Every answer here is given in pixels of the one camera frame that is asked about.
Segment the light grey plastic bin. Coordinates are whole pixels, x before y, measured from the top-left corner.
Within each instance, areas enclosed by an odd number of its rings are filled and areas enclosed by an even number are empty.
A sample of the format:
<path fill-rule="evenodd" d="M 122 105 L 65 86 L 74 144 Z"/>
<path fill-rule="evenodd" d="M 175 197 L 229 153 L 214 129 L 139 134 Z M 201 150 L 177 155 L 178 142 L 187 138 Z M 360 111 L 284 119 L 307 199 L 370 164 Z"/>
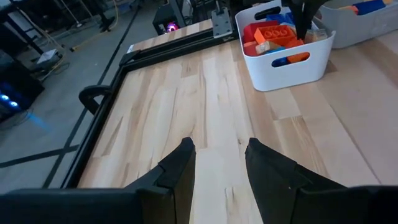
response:
<path fill-rule="evenodd" d="M 358 15 L 353 4 L 370 0 L 330 0 L 316 17 L 336 32 L 334 49 L 344 48 L 398 29 L 398 0 L 377 11 Z"/>

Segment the small blue studded block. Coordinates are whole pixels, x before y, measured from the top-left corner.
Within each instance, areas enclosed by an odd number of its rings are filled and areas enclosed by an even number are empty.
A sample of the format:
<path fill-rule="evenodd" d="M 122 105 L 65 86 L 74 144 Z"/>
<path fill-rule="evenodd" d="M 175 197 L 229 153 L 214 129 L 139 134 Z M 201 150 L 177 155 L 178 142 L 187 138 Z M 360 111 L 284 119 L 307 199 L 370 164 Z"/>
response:
<path fill-rule="evenodd" d="M 353 6 L 358 10 L 358 15 L 362 16 L 382 9 L 386 4 L 383 0 L 370 0 L 353 4 Z"/>

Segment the black computer with blue lights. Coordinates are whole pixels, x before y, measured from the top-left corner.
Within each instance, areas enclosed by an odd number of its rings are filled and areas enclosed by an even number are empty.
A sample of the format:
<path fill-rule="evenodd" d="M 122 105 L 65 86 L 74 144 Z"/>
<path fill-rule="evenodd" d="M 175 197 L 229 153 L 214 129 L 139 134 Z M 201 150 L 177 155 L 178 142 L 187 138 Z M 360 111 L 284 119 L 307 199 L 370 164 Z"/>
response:
<path fill-rule="evenodd" d="M 0 123 L 29 109 L 44 90 L 23 64 L 0 50 Z"/>

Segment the orange studded block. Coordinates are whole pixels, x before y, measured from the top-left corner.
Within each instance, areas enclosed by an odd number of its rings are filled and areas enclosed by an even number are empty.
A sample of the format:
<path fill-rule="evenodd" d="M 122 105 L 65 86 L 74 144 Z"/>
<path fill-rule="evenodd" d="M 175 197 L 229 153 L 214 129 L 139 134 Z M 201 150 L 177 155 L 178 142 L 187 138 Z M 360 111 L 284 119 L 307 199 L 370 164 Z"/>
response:
<path fill-rule="evenodd" d="M 310 54 L 308 52 L 300 53 L 300 54 L 295 54 L 287 57 L 287 61 L 289 63 L 297 63 L 297 62 L 302 62 L 305 61 L 309 58 Z"/>
<path fill-rule="evenodd" d="M 254 33 L 254 39 L 258 44 L 269 41 L 278 45 L 286 45 L 295 38 L 294 31 L 288 25 L 260 27 Z"/>

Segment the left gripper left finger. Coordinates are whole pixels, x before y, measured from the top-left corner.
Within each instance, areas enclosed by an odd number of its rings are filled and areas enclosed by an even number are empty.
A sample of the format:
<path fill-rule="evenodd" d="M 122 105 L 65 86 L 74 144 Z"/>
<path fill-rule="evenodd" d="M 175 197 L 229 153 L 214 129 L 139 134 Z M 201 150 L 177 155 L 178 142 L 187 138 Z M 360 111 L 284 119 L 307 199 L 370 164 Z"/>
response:
<path fill-rule="evenodd" d="M 189 224 L 195 166 L 195 145 L 185 137 L 153 169 L 125 187 L 138 196 L 142 224 Z"/>

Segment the black stand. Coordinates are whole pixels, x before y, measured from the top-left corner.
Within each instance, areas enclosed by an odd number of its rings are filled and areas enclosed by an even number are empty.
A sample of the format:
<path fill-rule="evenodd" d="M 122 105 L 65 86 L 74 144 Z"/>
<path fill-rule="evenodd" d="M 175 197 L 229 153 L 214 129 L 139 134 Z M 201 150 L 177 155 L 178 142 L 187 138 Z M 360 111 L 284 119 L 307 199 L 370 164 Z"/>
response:
<path fill-rule="evenodd" d="M 99 15 L 101 19 L 99 25 L 101 32 L 110 31 L 111 30 L 110 26 L 114 22 L 115 17 L 107 18 L 105 16 L 104 13 L 105 10 L 107 9 L 105 0 L 87 0 L 87 1 L 94 15 Z"/>

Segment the silver mounting bracket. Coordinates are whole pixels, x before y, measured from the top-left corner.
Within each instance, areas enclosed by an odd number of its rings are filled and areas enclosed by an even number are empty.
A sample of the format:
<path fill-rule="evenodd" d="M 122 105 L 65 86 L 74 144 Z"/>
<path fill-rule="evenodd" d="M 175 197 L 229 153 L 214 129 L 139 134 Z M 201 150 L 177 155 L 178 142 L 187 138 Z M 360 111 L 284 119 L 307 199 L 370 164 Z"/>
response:
<path fill-rule="evenodd" d="M 213 10 L 211 12 L 211 21 L 213 24 L 213 37 L 215 39 L 223 38 L 233 33 L 233 26 L 227 7 Z"/>

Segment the white paper sheet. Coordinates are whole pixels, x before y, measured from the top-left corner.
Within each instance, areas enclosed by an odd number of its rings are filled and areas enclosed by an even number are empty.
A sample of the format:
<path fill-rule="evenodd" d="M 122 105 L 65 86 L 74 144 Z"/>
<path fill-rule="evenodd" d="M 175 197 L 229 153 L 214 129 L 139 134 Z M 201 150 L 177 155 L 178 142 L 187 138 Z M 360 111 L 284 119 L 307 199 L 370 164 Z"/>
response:
<path fill-rule="evenodd" d="M 49 62 L 58 55 L 58 50 L 57 49 L 52 49 L 44 52 L 39 59 L 36 61 L 36 64 L 44 63 L 44 62 Z"/>

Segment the red block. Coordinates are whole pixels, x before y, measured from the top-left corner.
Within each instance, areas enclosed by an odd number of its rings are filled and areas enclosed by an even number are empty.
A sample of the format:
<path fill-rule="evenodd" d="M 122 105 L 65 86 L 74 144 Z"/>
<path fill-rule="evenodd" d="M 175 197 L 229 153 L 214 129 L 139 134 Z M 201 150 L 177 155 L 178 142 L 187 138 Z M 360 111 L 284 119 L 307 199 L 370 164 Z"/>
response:
<path fill-rule="evenodd" d="M 258 53 L 256 51 L 256 46 L 257 42 L 252 41 L 252 42 L 246 42 L 243 44 L 243 52 L 245 55 L 250 56 L 250 57 L 257 57 Z"/>
<path fill-rule="evenodd" d="M 254 33 L 257 28 L 277 25 L 279 25 L 279 22 L 275 20 L 250 23 L 243 29 L 243 43 L 255 41 Z"/>

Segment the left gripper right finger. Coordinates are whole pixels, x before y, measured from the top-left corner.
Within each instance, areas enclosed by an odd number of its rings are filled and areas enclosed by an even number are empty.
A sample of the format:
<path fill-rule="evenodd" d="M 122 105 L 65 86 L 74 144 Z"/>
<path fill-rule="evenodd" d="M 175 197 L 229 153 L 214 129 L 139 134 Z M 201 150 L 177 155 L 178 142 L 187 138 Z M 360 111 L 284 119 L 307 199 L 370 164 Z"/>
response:
<path fill-rule="evenodd" d="M 249 183 L 264 224 L 290 224 L 300 190 L 324 191 L 344 186 L 250 138 L 245 151 Z"/>

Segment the black electronic device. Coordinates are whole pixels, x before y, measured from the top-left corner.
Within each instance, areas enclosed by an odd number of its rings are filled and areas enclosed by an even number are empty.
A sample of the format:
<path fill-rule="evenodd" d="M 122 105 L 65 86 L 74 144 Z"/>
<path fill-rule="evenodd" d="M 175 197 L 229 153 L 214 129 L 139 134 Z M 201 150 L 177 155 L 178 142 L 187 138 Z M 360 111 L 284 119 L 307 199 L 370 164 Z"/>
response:
<path fill-rule="evenodd" d="M 182 14 L 183 3 L 177 3 L 177 7 L 173 7 L 170 2 L 158 7 L 152 25 L 158 35 L 176 31 L 185 27 L 184 16 Z"/>

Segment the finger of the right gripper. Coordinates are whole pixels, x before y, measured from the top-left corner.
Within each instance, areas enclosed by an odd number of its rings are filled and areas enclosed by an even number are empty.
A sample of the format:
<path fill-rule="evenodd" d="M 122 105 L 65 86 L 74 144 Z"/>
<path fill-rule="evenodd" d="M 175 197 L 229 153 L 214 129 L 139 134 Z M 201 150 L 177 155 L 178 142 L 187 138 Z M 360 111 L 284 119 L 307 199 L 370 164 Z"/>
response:
<path fill-rule="evenodd" d="M 284 7 L 288 7 L 293 15 L 296 34 L 298 38 L 304 38 L 307 33 L 307 24 L 304 17 L 304 0 L 281 0 Z"/>
<path fill-rule="evenodd" d="M 319 8 L 329 0 L 307 0 L 306 1 L 306 31 L 312 27 L 312 19 Z"/>

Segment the black frame clamp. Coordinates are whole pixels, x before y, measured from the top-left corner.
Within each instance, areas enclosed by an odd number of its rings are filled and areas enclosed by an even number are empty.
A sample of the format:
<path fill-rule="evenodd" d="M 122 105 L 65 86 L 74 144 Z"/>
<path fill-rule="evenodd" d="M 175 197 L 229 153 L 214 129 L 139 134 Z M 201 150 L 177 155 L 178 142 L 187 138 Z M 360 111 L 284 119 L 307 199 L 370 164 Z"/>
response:
<path fill-rule="evenodd" d="M 78 98 L 85 109 L 95 115 L 98 111 L 107 107 L 112 92 L 112 88 L 109 85 L 90 85 L 82 89 Z M 95 100 L 98 96 L 103 97 L 100 103 Z"/>

